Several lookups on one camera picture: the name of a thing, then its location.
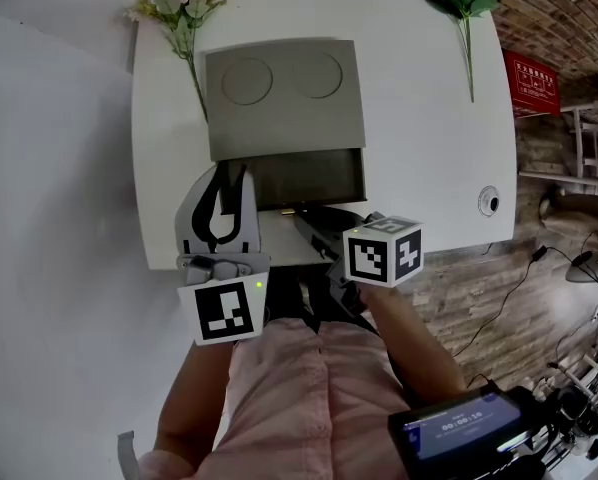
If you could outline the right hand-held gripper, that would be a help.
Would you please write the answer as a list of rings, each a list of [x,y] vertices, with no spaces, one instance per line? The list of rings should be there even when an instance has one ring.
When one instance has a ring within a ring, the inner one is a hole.
[[[333,299],[351,317],[360,315],[361,284],[395,288],[424,266],[423,225],[377,212],[367,218],[329,206],[302,208],[294,217],[302,238],[326,261]]]

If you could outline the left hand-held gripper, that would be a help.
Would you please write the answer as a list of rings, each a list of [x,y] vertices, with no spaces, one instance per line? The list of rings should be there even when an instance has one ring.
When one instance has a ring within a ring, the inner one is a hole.
[[[222,211],[232,213],[224,238],[211,230],[221,171],[208,169],[190,188],[175,215],[184,285],[178,289],[182,309],[198,346],[239,341],[263,330],[270,258],[261,250],[254,181],[242,164],[233,180],[229,169],[222,187]]]

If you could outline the grey box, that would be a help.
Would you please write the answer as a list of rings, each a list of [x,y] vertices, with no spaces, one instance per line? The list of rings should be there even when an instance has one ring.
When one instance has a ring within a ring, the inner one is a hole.
[[[253,43],[205,57],[214,161],[366,144],[351,40]]]

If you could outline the person's left forearm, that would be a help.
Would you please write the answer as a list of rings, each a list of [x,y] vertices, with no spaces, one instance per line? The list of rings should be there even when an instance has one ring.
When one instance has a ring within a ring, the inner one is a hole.
[[[189,349],[161,410],[154,448],[197,469],[212,451],[224,408],[233,345]]]

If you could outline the person's right forearm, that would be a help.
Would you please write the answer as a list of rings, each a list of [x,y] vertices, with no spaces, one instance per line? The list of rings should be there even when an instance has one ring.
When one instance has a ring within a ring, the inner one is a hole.
[[[459,365],[428,330],[410,295],[396,288],[358,287],[401,379],[421,402],[440,403],[467,391]]]

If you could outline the person's pink shirt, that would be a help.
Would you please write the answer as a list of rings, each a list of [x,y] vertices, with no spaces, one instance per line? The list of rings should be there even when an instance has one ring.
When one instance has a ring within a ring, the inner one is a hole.
[[[408,406],[368,330],[269,323],[235,347],[227,407],[227,431],[199,466],[151,451],[141,480],[408,480],[387,429]]]

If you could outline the white artificial flowers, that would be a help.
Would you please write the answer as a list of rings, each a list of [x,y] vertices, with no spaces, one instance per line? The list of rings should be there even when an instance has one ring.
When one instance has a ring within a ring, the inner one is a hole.
[[[197,35],[227,3],[228,0],[136,0],[124,13],[131,22],[156,24],[172,52],[186,62],[205,120],[207,108],[195,65]]]

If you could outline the black screen device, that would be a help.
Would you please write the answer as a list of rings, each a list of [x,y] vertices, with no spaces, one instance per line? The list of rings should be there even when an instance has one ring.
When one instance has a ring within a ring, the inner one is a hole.
[[[409,480],[548,480],[548,448],[523,448],[548,417],[524,387],[494,383],[388,417]]]

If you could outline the red fire equipment box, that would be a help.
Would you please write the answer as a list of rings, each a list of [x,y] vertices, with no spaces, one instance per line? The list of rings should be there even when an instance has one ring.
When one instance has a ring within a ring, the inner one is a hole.
[[[533,59],[504,49],[504,63],[515,118],[561,113],[557,73]]]

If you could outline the grey dome device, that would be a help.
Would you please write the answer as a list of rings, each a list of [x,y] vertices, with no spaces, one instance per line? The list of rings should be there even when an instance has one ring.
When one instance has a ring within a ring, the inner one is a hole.
[[[598,252],[586,251],[570,264],[566,280],[572,283],[598,283]]]

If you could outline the white side table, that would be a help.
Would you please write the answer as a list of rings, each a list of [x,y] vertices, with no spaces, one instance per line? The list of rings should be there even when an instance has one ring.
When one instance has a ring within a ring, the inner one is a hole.
[[[590,89],[581,97],[574,91],[583,87],[582,82],[567,86],[566,103],[560,107],[559,116],[574,140],[574,159],[560,172],[522,167],[519,176],[592,187],[598,195],[598,75],[587,81]]]

